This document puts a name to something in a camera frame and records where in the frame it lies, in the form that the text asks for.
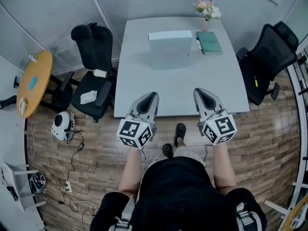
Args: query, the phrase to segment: paper roll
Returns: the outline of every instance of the paper roll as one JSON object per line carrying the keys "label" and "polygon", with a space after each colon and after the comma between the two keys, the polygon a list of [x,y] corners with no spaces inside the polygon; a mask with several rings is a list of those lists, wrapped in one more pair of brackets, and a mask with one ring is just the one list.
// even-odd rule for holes
{"label": "paper roll", "polygon": [[96,77],[102,77],[102,78],[107,78],[108,73],[99,69],[94,69],[93,70],[93,75]]}

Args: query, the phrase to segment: cable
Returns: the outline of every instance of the cable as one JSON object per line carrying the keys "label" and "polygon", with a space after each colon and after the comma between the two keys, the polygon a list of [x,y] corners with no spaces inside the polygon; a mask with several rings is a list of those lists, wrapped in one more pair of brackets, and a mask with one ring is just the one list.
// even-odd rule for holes
{"label": "cable", "polygon": [[[41,154],[41,153],[39,153],[39,152],[36,150],[36,143],[35,143],[35,137],[34,137],[34,134],[35,134],[35,127],[36,127],[35,122],[32,122],[30,127],[28,126],[28,128],[30,128],[30,130],[31,130],[31,134],[32,134],[31,137],[29,137],[29,136],[28,136],[28,132],[26,132],[27,139],[28,139],[28,140],[33,140],[33,149],[34,149],[34,153],[33,153],[32,157],[30,156],[30,153],[29,153],[29,150],[28,150],[28,145],[29,145],[29,144],[28,144],[28,141],[27,141],[27,153],[28,153],[29,158],[32,159],[32,158],[35,156],[35,153],[37,153],[37,154],[39,154],[39,155],[41,155],[41,156],[51,157],[51,158],[59,165],[60,169],[62,170],[62,172],[63,172],[64,175],[65,175],[66,181],[68,181],[68,178],[69,178],[69,171],[75,171],[75,167],[74,167],[74,165],[73,165],[73,157],[74,157],[75,154],[77,154],[78,152],[80,152],[80,151],[83,149],[83,146],[84,146],[84,144],[83,144],[84,138],[83,138],[82,134],[80,133],[81,130],[80,130],[80,131],[73,131],[74,134],[75,134],[75,133],[79,133],[79,134],[81,135],[81,137],[82,137],[82,143],[79,145],[77,152],[73,153],[73,155],[72,155],[72,157],[71,157],[71,165],[72,165],[72,167],[73,167],[73,170],[69,170],[68,173],[67,173],[67,176],[66,176],[66,173],[64,172],[63,168],[61,167],[61,165],[59,164],[59,162],[58,162],[53,156]],[[58,181],[59,181],[59,183],[60,183],[61,186],[66,186],[66,184],[62,184],[62,183],[61,183],[60,179],[58,179]],[[96,214],[97,209],[100,207],[99,205],[95,205],[94,203],[92,203],[92,202],[90,202],[90,201],[76,201],[76,202],[75,202],[75,201],[72,199],[72,197],[71,197],[70,195],[68,195],[68,193],[66,192],[66,189],[64,189],[64,193],[63,193],[63,200],[64,200],[64,201],[58,201],[58,203],[61,204],[61,205],[64,205],[64,204],[65,204],[65,197],[64,197],[65,194],[69,197],[69,206],[70,206],[71,210],[74,211],[75,213],[78,213],[78,212],[79,212],[79,208],[78,208],[77,203],[90,203],[90,204],[91,204],[91,205],[90,205],[90,210],[85,210],[84,213],[87,212],[87,211],[89,211],[89,212],[92,214],[92,216],[94,216],[94,215]],[[73,203],[75,204],[77,210],[74,210],[74,209],[72,208],[71,202],[73,202]]]}
{"label": "cable", "polygon": [[89,210],[85,210],[83,213],[82,213],[82,217],[81,217],[81,222],[82,222],[82,227],[83,227],[83,231],[85,231],[85,225],[83,223],[83,215],[86,213],[86,212],[90,212]]}
{"label": "cable", "polygon": [[66,140],[66,144],[69,144],[69,143],[72,141],[72,139],[74,138],[75,133],[79,133],[79,134],[81,135],[81,137],[82,137],[82,142],[81,142],[81,143],[83,143],[83,136],[82,136],[82,134],[80,133],[80,132],[82,132],[82,130],[78,130],[78,131],[70,130],[70,131],[68,131],[67,134],[66,134],[67,138],[68,138],[69,132],[72,132],[72,133],[73,133],[73,136],[71,137],[70,140],[69,140],[69,139]]}
{"label": "cable", "polygon": [[205,156],[204,156],[203,161],[205,161],[207,158],[207,145],[204,145],[204,148],[205,148]]}
{"label": "cable", "polygon": [[275,228],[280,229],[280,228],[278,228],[277,226],[275,226],[274,224],[272,224],[270,221],[268,221],[268,223],[271,224],[272,226],[274,226]]}
{"label": "cable", "polygon": [[30,127],[28,126],[28,128],[30,128],[32,135],[31,135],[31,137],[29,138],[29,137],[28,137],[28,132],[27,132],[27,133],[26,133],[26,134],[27,134],[27,139],[29,139],[29,140],[33,139],[33,149],[34,149],[33,156],[30,157],[29,150],[28,150],[28,145],[29,145],[29,143],[28,143],[28,141],[27,141],[27,153],[28,153],[29,158],[32,159],[32,158],[35,156],[35,152],[36,152],[37,154],[41,155],[41,156],[51,157],[51,158],[52,158],[54,161],[56,161],[56,163],[59,165],[59,167],[60,167],[60,169],[62,170],[62,172],[64,173],[65,179],[66,179],[66,181],[67,181],[66,173],[64,172],[64,170],[63,170],[63,168],[61,167],[61,165],[59,164],[59,162],[58,162],[53,156],[41,154],[41,153],[39,153],[39,152],[36,150],[35,137],[34,137],[34,133],[35,133],[35,122],[32,122],[32,123],[31,123],[31,126],[30,126]]}
{"label": "cable", "polygon": [[143,148],[141,149],[143,155],[144,155],[144,165],[143,165],[143,170],[142,170],[142,174],[141,174],[141,180],[143,178],[143,174],[144,174],[144,169],[145,169],[145,165],[146,165],[146,156],[145,156],[145,153],[143,151]]}
{"label": "cable", "polygon": [[[71,198],[70,195],[67,194],[66,190],[64,190],[64,193],[63,193],[63,199],[64,201],[58,201],[59,204],[61,205],[64,205],[65,204],[65,198],[64,198],[64,195],[67,195],[69,197],[69,206],[71,207],[71,210],[74,211],[75,213],[78,213],[79,212],[79,208],[78,208],[78,205],[74,202],[74,200]],[[75,204],[75,206],[77,207],[77,210],[74,210],[71,206],[71,201]]]}
{"label": "cable", "polygon": [[74,152],[73,155],[72,155],[72,157],[71,157],[71,165],[72,165],[72,167],[73,167],[73,170],[68,170],[68,171],[67,171],[67,180],[69,179],[69,172],[70,172],[70,171],[72,171],[72,172],[75,171],[75,167],[74,167],[74,165],[73,165],[73,157],[74,157],[74,155],[76,155],[76,154],[77,154],[78,152],[80,152],[80,151],[81,151],[81,150],[78,149],[78,151]]}
{"label": "cable", "polygon": [[[60,205],[64,205],[64,204],[65,204],[65,197],[64,197],[65,194],[69,197],[69,206],[71,207],[71,210],[74,211],[74,212],[76,212],[76,213],[79,212],[79,208],[78,208],[77,203],[89,203],[89,204],[91,204],[91,205],[90,205],[90,212],[91,212],[91,214],[93,214],[93,215],[95,215],[96,212],[97,212],[97,209],[100,208],[99,205],[96,205],[96,204],[94,204],[94,203],[92,203],[92,202],[90,202],[90,201],[76,201],[76,202],[75,202],[75,201],[72,199],[72,197],[67,193],[67,190],[66,190],[66,189],[65,189],[64,192],[63,192],[63,200],[64,200],[64,201],[58,201],[58,203],[59,203]],[[74,210],[74,209],[72,208],[71,202],[73,202],[73,203],[75,204],[75,206],[77,207],[77,211]]]}

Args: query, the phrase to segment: black sandal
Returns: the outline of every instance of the black sandal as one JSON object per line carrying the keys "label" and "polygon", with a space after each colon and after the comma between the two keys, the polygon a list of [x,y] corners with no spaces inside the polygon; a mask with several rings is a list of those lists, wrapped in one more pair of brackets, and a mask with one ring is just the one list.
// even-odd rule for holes
{"label": "black sandal", "polygon": [[186,134],[186,127],[183,123],[178,123],[177,128],[175,129],[175,136],[174,136],[174,145],[178,146],[178,138],[182,138],[184,140]]}
{"label": "black sandal", "polygon": [[164,156],[166,156],[167,158],[173,157],[172,145],[171,144],[165,144],[163,146],[162,151],[163,151]]}

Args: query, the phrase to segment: chair seat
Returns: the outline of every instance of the chair seat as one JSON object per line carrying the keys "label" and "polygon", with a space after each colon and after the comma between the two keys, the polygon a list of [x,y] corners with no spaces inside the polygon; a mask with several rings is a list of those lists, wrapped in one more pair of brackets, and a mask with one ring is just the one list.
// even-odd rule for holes
{"label": "chair seat", "polygon": [[257,71],[257,66],[255,66],[247,56],[239,62],[239,65],[243,75],[248,99],[255,105],[260,105],[269,88],[269,78],[263,71]]}
{"label": "chair seat", "polygon": [[107,97],[102,106],[96,106],[95,102],[80,104],[80,96],[89,91],[96,90],[98,97],[104,83],[107,80],[113,84],[110,94],[114,95],[116,90],[116,80],[111,78],[95,77],[91,71],[87,72],[74,92],[71,104],[82,113],[85,113],[93,118],[102,118],[111,102],[111,97]]}

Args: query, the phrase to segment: flower vase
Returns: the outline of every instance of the flower vase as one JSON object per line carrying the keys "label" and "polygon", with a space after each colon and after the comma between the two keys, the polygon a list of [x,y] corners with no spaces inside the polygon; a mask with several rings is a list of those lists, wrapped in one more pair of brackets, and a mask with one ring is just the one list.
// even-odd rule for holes
{"label": "flower vase", "polygon": [[203,23],[202,23],[201,30],[206,32],[209,28],[209,23],[210,23],[210,21],[204,20]]}

